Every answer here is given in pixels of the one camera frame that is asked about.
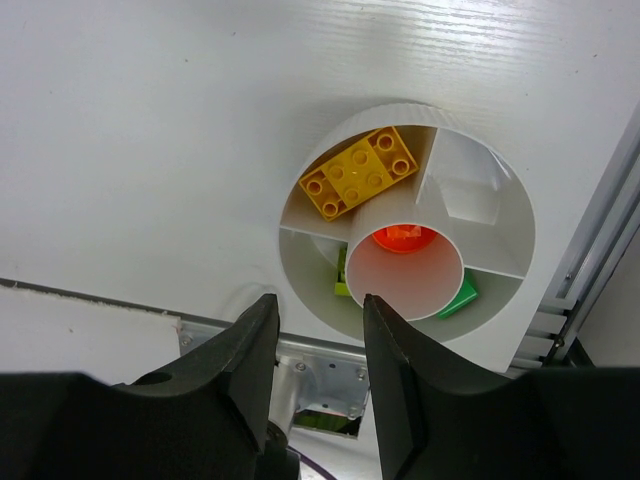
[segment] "lego stud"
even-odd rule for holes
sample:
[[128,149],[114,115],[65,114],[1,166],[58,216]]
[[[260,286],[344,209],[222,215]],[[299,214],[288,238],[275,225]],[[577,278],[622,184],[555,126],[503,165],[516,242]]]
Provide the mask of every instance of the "lego stud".
[[364,167],[369,161],[369,155],[364,150],[358,150],[352,155],[351,159],[359,167]]
[[307,183],[307,191],[311,195],[320,195],[322,193],[322,183],[318,180],[309,180],[309,183]]
[[325,217],[335,217],[338,213],[338,204],[335,202],[325,202],[322,205],[322,213],[324,213]]
[[391,164],[391,171],[396,175],[405,175],[409,171],[409,162],[404,158],[398,158]]
[[367,177],[367,183],[372,187],[379,187],[382,185],[382,176],[378,173],[372,173]]
[[331,178],[334,180],[341,180],[342,177],[344,177],[344,168],[340,165],[334,165],[329,169],[329,175],[331,175]]
[[377,145],[383,152],[388,152],[393,148],[393,137],[389,134],[383,133],[378,137]]
[[358,193],[358,190],[356,190],[355,188],[350,188],[346,192],[344,192],[344,196],[350,202],[355,202],[360,197],[360,194]]

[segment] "yellow lego brick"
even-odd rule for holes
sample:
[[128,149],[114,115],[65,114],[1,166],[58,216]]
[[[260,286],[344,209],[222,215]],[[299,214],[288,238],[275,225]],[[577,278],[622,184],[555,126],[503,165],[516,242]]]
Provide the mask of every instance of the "yellow lego brick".
[[298,183],[330,222],[417,170],[395,127],[385,127],[345,148]]

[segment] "black cable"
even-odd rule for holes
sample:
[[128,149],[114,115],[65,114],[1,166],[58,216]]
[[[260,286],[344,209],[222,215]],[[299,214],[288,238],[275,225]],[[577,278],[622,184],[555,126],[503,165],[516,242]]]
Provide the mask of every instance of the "black cable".
[[324,468],[322,468],[316,462],[314,462],[309,457],[307,457],[304,453],[299,452],[292,446],[288,446],[287,449],[300,457],[300,463],[305,464],[307,467],[309,467],[311,470],[316,472],[318,475],[321,475],[322,477],[324,477],[326,480],[338,480],[336,477],[331,475],[329,472],[327,472]]

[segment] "metal bracket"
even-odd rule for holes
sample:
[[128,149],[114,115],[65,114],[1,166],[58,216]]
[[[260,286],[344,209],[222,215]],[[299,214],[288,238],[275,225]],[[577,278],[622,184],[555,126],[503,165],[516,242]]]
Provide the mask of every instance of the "metal bracket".
[[[640,131],[637,120],[640,120],[640,106],[636,107],[614,152],[608,173],[605,172],[547,289],[547,297],[555,296],[557,305],[568,311],[568,317],[545,357],[544,365],[565,359],[640,227]],[[543,300],[540,309],[548,304],[548,299]]]
[[[180,354],[184,355],[231,325],[182,321]],[[341,415],[354,420],[364,414],[369,376],[364,348],[281,333],[278,361],[305,372],[299,409]]]

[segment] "screw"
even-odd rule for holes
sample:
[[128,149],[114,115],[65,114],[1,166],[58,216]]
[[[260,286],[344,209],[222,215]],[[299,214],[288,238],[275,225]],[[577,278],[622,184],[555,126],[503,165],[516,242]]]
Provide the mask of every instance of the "screw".
[[347,414],[347,418],[349,420],[355,420],[356,418],[358,418],[358,415],[360,415],[360,408],[359,407],[351,407],[349,409],[349,413]]

